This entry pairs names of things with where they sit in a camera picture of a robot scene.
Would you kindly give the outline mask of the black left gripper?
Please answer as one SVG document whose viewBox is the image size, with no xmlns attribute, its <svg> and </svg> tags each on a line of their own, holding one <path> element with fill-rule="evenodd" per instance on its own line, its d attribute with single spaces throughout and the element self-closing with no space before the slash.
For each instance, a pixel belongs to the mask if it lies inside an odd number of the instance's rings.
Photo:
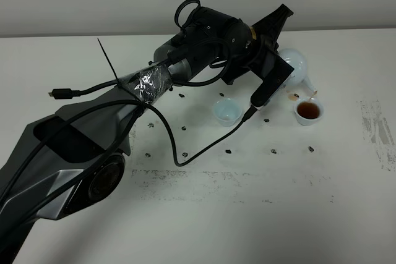
<svg viewBox="0 0 396 264">
<path fill-rule="evenodd" d="M 277 51 L 278 37 L 287 18 L 293 11 L 282 4 L 272 13 L 252 26 L 246 25 L 237 18 L 217 18 L 216 34 L 229 42 L 231 47 L 231 66 L 222 76 L 227 84 L 251 71 L 253 60 L 270 49 Z"/>
</svg>

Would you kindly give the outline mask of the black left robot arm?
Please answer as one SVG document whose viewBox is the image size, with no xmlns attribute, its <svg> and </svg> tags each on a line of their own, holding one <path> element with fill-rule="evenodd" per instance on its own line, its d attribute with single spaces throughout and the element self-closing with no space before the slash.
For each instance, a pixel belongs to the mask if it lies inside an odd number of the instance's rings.
<svg viewBox="0 0 396 264">
<path fill-rule="evenodd" d="M 216 79 L 226 84 L 252 72 L 262 82 L 239 121 L 267 105 L 293 71 L 277 51 L 291 15 L 281 5 L 246 25 L 197 5 L 148 67 L 82 91 L 54 89 L 50 96 L 57 100 L 103 94 L 62 106 L 25 128 L 1 168 L 1 262 L 14 261 L 36 220 L 61 219 L 112 193 L 131 152 L 132 126 L 172 87 L 196 87 L 194 77 L 206 67 L 220 68 Z"/>
</svg>

